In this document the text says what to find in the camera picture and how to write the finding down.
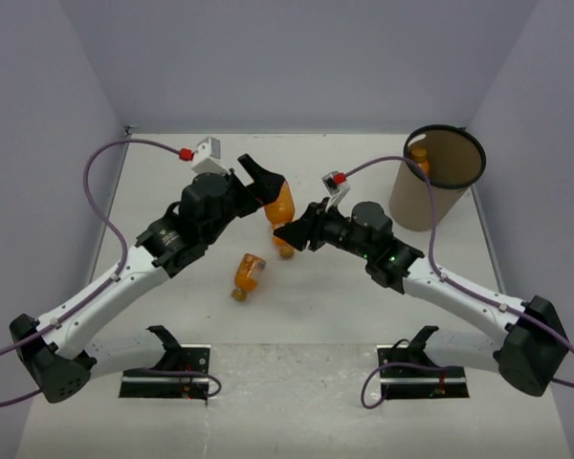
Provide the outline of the orange bottle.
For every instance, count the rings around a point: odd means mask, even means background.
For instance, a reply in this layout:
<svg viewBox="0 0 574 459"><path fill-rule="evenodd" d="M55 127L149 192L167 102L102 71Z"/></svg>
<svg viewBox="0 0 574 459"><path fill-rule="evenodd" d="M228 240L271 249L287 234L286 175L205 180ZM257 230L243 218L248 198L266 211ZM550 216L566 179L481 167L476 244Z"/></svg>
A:
<svg viewBox="0 0 574 459"><path fill-rule="evenodd" d="M280 226L293 221L296 209L291 189L287 182L283 183L277 199L264 207L264 212L272 226Z"/></svg>
<svg viewBox="0 0 574 459"><path fill-rule="evenodd" d="M295 249L292 246L278 237L273 236L272 239L282 259L290 259L294 256Z"/></svg>
<svg viewBox="0 0 574 459"><path fill-rule="evenodd" d="M263 258L245 253L234 275L232 298L237 301L245 301L258 286L260 276L266 266L267 262Z"/></svg>
<svg viewBox="0 0 574 459"><path fill-rule="evenodd" d="M414 147L409 153L411 159L417 163L417 166L421 169L422 173L425 176L429 176L431 165L427 149L423 147Z"/></svg>

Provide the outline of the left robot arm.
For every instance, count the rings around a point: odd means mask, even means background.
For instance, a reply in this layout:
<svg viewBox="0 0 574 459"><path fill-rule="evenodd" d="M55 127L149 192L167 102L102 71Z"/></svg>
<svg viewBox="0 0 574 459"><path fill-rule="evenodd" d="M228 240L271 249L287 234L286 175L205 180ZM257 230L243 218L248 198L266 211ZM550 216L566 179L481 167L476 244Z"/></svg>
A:
<svg viewBox="0 0 574 459"><path fill-rule="evenodd" d="M198 377L186 370L181 344L163 326L149 326L127 339L99 341L95 336L131 303L203 257L232 220L278 198L282 175L247 154L238 161L251 184L243 185L232 170L197 174L115 268L52 311L11 322L17 356L48 403L63 402L90 380L111 373Z"/></svg>

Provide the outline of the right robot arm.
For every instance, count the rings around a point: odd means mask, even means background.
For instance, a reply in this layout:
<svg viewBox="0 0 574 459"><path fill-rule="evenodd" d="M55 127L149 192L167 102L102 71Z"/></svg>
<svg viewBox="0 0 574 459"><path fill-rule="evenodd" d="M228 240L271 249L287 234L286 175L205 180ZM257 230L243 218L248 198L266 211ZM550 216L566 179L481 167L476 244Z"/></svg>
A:
<svg viewBox="0 0 574 459"><path fill-rule="evenodd" d="M520 392L539 397L567 355L567 335L552 302L538 295L525 301L494 293L433 267L394 235L391 219L377 203L361 202L350 216L324 202L312 203L274 234L298 251L329 244L361 257L376 284L474 326L472 333L424 327L408 348L408 366L417 375L428 376L438 367L471 367L498 373Z"/></svg>

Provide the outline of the brown cardboard bin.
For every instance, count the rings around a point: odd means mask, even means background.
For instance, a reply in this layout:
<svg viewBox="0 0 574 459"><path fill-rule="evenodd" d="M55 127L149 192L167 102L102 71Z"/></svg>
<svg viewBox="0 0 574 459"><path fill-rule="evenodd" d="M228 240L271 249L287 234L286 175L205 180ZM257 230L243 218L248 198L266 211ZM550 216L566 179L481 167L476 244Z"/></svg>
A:
<svg viewBox="0 0 574 459"><path fill-rule="evenodd" d="M481 178L486 152L463 128L431 124L413 131L403 147L407 159L424 150L430 164L425 180L410 164L401 163L388 201L394 222L407 230L426 231L441 221L462 195Z"/></svg>

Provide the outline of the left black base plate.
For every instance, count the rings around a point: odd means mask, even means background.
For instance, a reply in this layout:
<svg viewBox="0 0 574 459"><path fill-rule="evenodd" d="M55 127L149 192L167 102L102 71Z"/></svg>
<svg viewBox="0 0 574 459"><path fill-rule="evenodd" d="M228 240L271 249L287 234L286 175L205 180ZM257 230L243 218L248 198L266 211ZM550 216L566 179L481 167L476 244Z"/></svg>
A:
<svg viewBox="0 0 574 459"><path fill-rule="evenodd" d="M164 353L152 367L162 375L147 370L131 369L121 377L119 397L123 399L201 400L210 395L209 344L181 344L164 326L154 325L149 331L160 340Z"/></svg>

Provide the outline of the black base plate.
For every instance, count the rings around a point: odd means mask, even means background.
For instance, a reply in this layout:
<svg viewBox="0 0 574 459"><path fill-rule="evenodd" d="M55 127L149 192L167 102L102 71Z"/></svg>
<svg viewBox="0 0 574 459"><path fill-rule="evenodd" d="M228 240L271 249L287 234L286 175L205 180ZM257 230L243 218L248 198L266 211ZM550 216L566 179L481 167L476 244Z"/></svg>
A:
<svg viewBox="0 0 574 459"><path fill-rule="evenodd" d="M210 395L209 344L181 344L164 326L154 325L149 331L160 340L164 353L152 367L162 375L147 370L131 369L121 377L119 397L123 399L201 400Z"/></svg>
<svg viewBox="0 0 574 459"><path fill-rule="evenodd" d="M467 399L470 394L462 367L440 372L424 354L437 326L425 326L413 339L399 339L393 344L377 346L379 365L411 363L425 369L393 366L380 372L381 395L384 400Z"/></svg>

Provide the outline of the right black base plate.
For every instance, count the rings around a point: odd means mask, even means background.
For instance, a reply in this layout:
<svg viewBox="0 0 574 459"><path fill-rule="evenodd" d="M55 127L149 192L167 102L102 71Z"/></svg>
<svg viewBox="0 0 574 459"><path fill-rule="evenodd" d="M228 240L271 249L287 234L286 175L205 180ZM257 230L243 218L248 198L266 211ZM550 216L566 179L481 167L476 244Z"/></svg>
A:
<svg viewBox="0 0 574 459"><path fill-rule="evenodd" d="M380 372L381 395L384 400L467 399L470 394L462 367L440 372L424 354L437 326L425 326L413 339L399 339L393 344L377 346L379 365L411 363L425 369L393 366Z"/></svg>

